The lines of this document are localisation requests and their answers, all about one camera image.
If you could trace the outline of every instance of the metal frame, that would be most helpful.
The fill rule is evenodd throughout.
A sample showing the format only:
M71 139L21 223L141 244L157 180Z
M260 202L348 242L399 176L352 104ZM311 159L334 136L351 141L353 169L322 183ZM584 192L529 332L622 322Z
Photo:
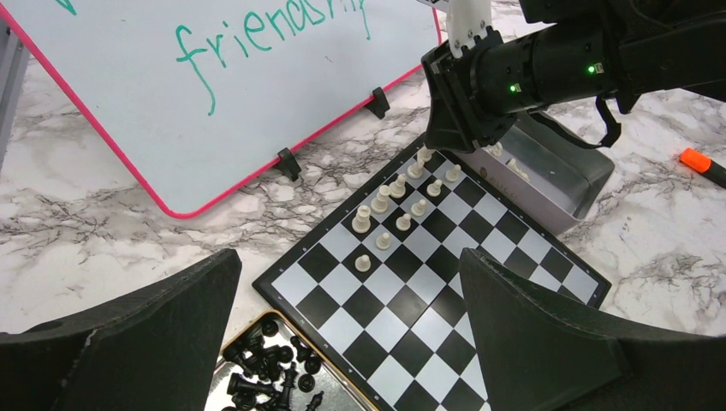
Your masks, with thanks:
M0 21L0 170L15 119L30 52L4 21Z

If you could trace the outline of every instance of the white marble surface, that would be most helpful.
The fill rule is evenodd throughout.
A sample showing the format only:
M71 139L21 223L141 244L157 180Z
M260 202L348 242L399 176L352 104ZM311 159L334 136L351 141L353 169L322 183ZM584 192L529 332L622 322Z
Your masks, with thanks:
M508 39L528 26L495 3ZM302 179L276 171L192 221L166 217L36 63L27 71L0 174L0 331L21 332L154 283L223 247L244 264L226 338L266 309L251 281L424 131L421 74L382 122L358 113L299 152ZM589 140L592 101L550 113ZM606 151L616 173L586 223L562 240L611 282L608 313L679 331L726 332L726 190L676 161L693 146L726 164L726 106L687 92L644 97Z

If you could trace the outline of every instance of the whiteboard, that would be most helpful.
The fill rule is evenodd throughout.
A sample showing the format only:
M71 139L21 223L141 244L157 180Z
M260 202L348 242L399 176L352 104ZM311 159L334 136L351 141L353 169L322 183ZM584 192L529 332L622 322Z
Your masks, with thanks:
M414 0L0 0L172 217L193 217L420 64Z

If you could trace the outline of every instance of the white pawn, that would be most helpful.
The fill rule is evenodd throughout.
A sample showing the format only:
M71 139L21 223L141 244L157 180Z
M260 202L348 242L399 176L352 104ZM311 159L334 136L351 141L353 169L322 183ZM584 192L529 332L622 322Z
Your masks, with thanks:
M426 213L426 200L421 199L411 205L411 214L415 217L421 217Z
M390 196L400 199L406 193L406 175L399 174L394 182L390 184Z
M426 187L426 192L431 197L438 197L438 195L441 193L441 180L436 180L429 184L428 187Z
M396 228L401 231L406 231L411 228L411 214L403 214L396 219Z
M355 269L360 272L366 272L371 269L371 258L366 254L355 259Z
M459 179L459 173L461 172L461 166L459 164L455 165L453 169L447 170L446 174L443 176L447 182L455 182Z
M380 250L387 250L390 247L390 234L383 233L376 239L376 247Z
M376 198L371 201L371 208L376 214L383 214L388 210L388 198L390 196L390 188L381 186L378 188Z
M358 234L366 233L371 229L371 207L361 205L353 218L353 231Z
M408 176L417 180L424 174L424 160L419 158L415 163L408 166Z

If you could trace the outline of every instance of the pink whiteboard frame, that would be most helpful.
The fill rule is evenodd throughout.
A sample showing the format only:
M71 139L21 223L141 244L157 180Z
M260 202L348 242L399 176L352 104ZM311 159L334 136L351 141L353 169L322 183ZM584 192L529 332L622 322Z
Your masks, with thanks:
M438 24L438 17L437 12L435 9L431 9L433 13L433 20L436 24L436 30L438 34L438 43L442 43L442 36L441 36L441 27ZM240 187L248 184L251 180L257 178L260 174L267 171L270 167L273 167L277 162L279 161L279 158L275 158L271 160L269 163L263 165L259 170L253 172L251 175L243 179L242 181L236 183L234 186L227 189L225 192L219 194L217 197L212 199L210 202L206 203L205 205L201 206L196 211L186 212L186 213L180 213L176 212L174 210L171 210L164 201L158 196L156 191L152 188L152 186L149 184L149 182L144 178L144 176L141 175L138 169L134 166L134 164L131 162L130 159L126 156L126 154L123 153L121 150L121 147L117 145L117 143L113 140L113 138L110 136L110 134L105 130L104 126L101 125L100 122L96 119L95 116L91 113L91 111L88 109L88 107L83 104L83 102L80 100L78 95L73 91L73 88L66 82L65 79L58 73L55 67L53 67L53 64L48 60L48 58L45 57L45 55L40 51L38 46L30 39L30 36L27 35L27 33L22 29L20 24L15 20L15 18L10 15L10 12L0 4L0 17L2 17L5 22L8 24L11 30L15 32L15 35L18 36L20 41L30 50L30 52L35 56L35 58L40 62L40 65L43 66L46 72L51 75L51 78L61 87L61 90L70 98L71 102L75 104L75 106L78 108L80 113L88 120L88 122L91 124L91 126L96 130L96 132L101 136L101 138L104 139L106 144L110 147L110 149L121 159L121 162L123 165L126 166L126 168L131 171L131 174L136 178L136 180L141 184L141 186L146 190L147 193L152 197L152 200L157 204L157 206L163 211L165 214L169 215L173 218L179 218L179 219L187 219L187 218L194 218L197 217L199 214L209 210L212 208L216 203L227 197L228 195L232 194L233 192L237 191ZM385 91L390 90L393 86L397 85L401 81L406 80L411 74L415 73L421 69L421 66L418 65L411 70L409 70L406 74L402 75L401 77L394 80L392 83L390 83L388 86L383 87ZM327 125L323 126L320 130L316 131L313 134L310 134L307 136L303 141L296 144L295 146L290 147L291 152L296 152L301 147L303 147L305 144L310 142L311 140L315 139L331 127L338 124L340 121L345 119L346 117L350 116L366 104L368 104L372 100L372 96L369 98L366 98L365 100L358 103L355 107L352 109L344 112L342 115L340 115L338 118L333 120L332 122L328 123Z

